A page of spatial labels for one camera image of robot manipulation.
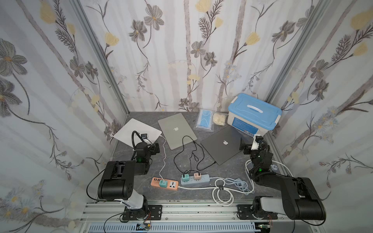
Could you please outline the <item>teal charger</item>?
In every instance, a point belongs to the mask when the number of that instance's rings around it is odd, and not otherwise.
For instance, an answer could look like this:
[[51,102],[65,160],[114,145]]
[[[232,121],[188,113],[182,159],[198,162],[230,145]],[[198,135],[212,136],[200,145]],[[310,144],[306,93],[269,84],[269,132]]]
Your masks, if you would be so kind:
[[183,174],[181,177],[182,182],[188,182],[189,181],[189,175],[188,174]]
[[163,188],[167,188],[167,187],[168,187],[168,181],[167,181],[167,180],[163,180],[163,179],[161,179],[161,180],[159,181],[159,186],[160,186],[160,187],[163,187]]

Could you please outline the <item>orange power strip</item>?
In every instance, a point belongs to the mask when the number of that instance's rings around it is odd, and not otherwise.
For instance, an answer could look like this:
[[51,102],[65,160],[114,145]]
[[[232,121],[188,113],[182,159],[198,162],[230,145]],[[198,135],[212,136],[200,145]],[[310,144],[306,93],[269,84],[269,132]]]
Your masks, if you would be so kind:
[[[153,177],[152,181],[151,181],[151,186],[163,188],[163,187],[159,186],[159,181],[161,179],[162,178]],[[178,190],[178,187],[179,187],[179,182],[178,181],[168,180],[168,179],[165,179],[165,180],[168,181],[168,187],[167,188],[163,188],[163,189],[167,189],[167,190],[171,190],[171,191],[177,191]]]

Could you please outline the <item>pink charger plug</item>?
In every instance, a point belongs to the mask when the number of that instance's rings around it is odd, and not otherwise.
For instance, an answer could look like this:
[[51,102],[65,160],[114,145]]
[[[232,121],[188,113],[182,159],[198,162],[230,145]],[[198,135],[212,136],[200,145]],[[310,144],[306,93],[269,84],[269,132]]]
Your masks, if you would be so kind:
[[194,180],[197,181],[197,180],[200,180],[202,178],[202,175],[201,175],[201,173],[196,172],[196,173],[194,173],[193,178],[194,178]]

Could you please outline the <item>blue-grey power strip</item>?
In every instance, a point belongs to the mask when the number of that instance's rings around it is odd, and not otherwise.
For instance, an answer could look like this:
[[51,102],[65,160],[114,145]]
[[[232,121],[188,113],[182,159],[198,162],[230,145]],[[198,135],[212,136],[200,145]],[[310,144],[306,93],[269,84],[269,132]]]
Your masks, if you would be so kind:
[[191,186],[191,185],[209,183],[210,180],[211,178],[208,174],[202,174],[199,180],[195,180],[194,176],[192,175],[192,176],[188,176],[188,180],[184,177],[181,177],[179,184],[181,186]]

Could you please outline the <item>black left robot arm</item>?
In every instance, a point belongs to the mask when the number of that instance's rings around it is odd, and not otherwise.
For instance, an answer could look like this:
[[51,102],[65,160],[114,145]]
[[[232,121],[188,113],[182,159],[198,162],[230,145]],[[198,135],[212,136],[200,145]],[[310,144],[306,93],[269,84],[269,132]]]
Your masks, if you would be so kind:
[[107,202],[120,202],[125,205],[121,221],[147,220],[150,218],[148,201],[135,191],[135,176],[149,172],[152,156],[160,153],[158,143],[145,139],[144,134],[133,131],[131,134],[133,155],[128,161],[108,162],[98,186],[98,198]]

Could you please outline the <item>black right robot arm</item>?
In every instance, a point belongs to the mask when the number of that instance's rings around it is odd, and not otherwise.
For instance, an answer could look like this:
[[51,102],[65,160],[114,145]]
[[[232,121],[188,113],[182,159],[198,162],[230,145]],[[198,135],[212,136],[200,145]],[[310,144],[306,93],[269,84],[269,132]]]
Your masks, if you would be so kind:
[[280,198],[256,196],[252,205],[253,216],[264,218],[268,214],[282,214],[291,220],[326,221],[322,199],[309,178],[295,178],[270,171],[273,153],[263,137],[253,140],[252,144],[241,140],[239,150],[250,155],[253,163],[253,168],[247,172],[249,179],[257,185],[281,192]]

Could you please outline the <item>dark grey laptop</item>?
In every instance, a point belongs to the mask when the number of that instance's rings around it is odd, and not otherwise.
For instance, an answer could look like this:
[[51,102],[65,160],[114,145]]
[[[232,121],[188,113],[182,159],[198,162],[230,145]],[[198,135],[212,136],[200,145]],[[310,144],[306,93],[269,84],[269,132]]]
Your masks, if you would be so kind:
[[201,145],[218,165],[222,165],[240,152],[241,143],[252,144],[252,142],[251,136],[244,135],[232,126],[227,126],[204,139]]

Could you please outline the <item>silver laptop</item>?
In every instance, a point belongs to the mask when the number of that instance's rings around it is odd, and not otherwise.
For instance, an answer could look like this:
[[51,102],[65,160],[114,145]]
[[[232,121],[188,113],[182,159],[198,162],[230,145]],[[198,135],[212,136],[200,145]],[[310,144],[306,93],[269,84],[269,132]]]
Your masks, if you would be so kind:
[[181,113],[160,119],[158,124],[171,150],[197,140],[197,136]]

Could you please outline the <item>white laptop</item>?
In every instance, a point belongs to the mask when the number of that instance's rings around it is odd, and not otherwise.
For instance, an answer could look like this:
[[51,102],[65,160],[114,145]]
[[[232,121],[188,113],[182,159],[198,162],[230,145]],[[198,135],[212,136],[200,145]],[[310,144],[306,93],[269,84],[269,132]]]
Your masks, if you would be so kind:
[[115,135],[114,138],[118,141],[130,146],[134,149],[132,144],[132,132],[136,131],[141,136],[142,134],[147,135],[147,139],[144,139],[147,143],[154,143],[160,137],[162,132],[150,125],[147,125],[136,119],[130,119]]

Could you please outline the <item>blue lid storage box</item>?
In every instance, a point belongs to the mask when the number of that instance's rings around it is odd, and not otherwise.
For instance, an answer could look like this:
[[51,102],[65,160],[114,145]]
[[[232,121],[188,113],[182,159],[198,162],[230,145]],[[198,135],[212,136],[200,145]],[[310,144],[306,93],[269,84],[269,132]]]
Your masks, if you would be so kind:
[[228,111],[227,123],[251,137],[274,130],[282,116],[280,108],[244,93],[231,101]]

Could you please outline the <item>bag of white cotton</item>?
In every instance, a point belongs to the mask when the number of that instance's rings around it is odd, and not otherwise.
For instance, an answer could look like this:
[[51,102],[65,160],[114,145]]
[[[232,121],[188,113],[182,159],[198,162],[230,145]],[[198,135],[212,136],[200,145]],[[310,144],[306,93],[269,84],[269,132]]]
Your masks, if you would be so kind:
[[228,114],[215,112],[213,114],[213,123],[219,126],[225,126],[227,122]]

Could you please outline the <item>bag of blue masks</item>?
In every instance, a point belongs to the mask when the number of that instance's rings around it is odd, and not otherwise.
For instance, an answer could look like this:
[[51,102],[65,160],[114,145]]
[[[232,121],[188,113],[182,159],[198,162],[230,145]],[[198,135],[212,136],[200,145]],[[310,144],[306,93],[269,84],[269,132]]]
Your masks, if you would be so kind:
[[200,109],[198,117],[195,122],[194,129],[200,131],[213,132],[214,123],[213,123],[213,114],[214,111],[207,109]]

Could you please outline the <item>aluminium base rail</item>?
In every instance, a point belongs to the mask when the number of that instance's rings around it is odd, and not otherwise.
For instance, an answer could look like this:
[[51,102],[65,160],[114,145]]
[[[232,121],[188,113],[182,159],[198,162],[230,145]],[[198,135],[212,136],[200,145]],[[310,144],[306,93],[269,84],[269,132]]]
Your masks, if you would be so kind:
[[[278,215],[278,219],[244,219],[238,217],[239,205],[247,206],[251,201],[236,201],[231,206],[223,207],[213,201],[182,201],[163,202],[150,201],[151,206],[160,205],[162,208],[157,211],[157,220],[149,220],[148,223],[225,223],[225,222],[253,222],[260,233],[323,233],[321,226],[311,226],[302,221],[294,221],[287,216]],[[124,223],[119,217],[124,211],[124,206],[114,203],[87,204],[80,219],[81,233],[92,223]],[[142,224],[140,220],[130,220],[126,223]]]

